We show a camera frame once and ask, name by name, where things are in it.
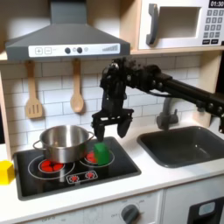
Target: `silver pot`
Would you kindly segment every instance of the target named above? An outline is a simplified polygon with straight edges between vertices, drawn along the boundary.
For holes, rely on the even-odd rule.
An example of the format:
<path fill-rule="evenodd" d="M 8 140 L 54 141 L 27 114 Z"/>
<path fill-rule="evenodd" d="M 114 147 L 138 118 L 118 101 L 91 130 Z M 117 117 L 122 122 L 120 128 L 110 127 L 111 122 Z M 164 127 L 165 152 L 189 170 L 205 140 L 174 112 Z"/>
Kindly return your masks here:
<path fill-rule="evenodd" d="M 74 125 L 63 125 L 45 130 L 35 143 L 41 142 L 43 148 L 33 145 L 36 150 L 45 151 L 45 157 L 57 163 L 72 163 L 87 155 L 87 142 L 94 133 Z"/>

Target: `microwave keypad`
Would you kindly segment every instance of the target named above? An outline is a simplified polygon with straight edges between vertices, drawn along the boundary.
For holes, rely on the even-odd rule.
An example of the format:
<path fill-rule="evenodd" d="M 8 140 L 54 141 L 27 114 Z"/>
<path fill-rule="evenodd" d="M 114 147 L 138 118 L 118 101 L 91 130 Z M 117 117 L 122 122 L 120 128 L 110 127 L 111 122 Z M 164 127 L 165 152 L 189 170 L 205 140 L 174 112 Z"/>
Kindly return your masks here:
<path fill-rule="evenodd" d="M 217 45 L 221 35 L 224 10 L 209 9 L 206 15 L 206 25 L 202 45 Z"/>

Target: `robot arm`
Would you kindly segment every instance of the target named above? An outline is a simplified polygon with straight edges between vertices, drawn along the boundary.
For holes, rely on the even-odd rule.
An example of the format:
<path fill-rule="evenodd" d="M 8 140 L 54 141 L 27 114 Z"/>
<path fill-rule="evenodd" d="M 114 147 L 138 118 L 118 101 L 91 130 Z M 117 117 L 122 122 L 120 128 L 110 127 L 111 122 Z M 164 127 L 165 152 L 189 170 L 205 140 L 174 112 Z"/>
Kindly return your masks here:
<path fill-rule="evenodd" d="M 101 111 L 93 114 L 92 126 L 99 141 L 103 140 L 105 126 L 117 124 L 117 133 L 125 137 L 132 121 L 133 109 L 123 108 L 127 99 L 126 87 L 137 88 L 146 94 L 182 98 L 198 109 L 220 118 L 220 133 L 224 132 L 224 98 L 189 86 L 161 72 L 158 66 L 135 66 L 133 61 L 115 59 L 102 72 L 103 97 Z M 153 94 L 151 90 L 168 94 Z"/>

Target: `gray range hood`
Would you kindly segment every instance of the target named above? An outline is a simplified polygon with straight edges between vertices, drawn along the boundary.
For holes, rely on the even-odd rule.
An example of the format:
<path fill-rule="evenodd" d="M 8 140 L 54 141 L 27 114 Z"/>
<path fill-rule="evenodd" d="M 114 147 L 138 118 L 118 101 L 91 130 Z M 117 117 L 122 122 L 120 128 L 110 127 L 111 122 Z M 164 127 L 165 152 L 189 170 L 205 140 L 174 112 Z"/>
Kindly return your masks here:
<path fill-rule="evenodd" d="M 87 25 L 86 0 L 51 0 L 51 24 L 6 43 L 8 60 L 130 54 L 130 43 Z"/>

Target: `wooden spatula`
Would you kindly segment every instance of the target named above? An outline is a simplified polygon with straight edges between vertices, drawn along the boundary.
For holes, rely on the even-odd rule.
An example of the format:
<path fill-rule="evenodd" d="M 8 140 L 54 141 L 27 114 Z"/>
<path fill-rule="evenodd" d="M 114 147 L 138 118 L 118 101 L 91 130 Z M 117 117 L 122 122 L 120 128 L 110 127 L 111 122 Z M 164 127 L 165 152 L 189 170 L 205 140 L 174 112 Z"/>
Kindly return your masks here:
<path fill-rule="evenodd" d="M 41 117 L 43 114 L 42 105 L 37 99 L 36 96 L 36 87 L 34 80 L 34 67 L 35 64 L 33 61 L 25 62 L 27 74 L 28 74 L 28 85 L 30 91 L 30 99 L 25 105 L 25 113 L 29 118 Z"/>
<path fill-rule="evenodd" d="M 84 107 L 84 101 L 81 96 L 81 61 L 73 61 L 73 97 L 70 101 L 73 112 L 80 113 Z"/>

